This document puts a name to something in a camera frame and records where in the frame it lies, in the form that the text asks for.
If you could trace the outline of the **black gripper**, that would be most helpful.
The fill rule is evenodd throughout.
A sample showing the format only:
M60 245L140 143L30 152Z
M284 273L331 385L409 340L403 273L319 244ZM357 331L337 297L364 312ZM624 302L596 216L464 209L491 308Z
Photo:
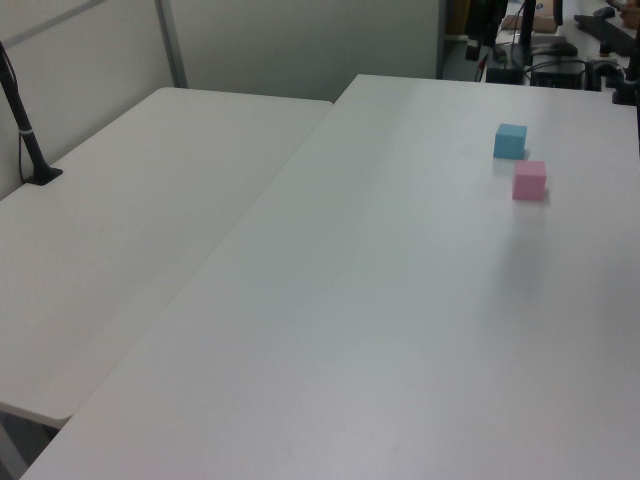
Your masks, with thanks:
M478 61L481 45L493 45L503 20L501 0L471 0L467 14L467 38L465 59ZM492 47L493 60L507 62L507 53L499 44Z

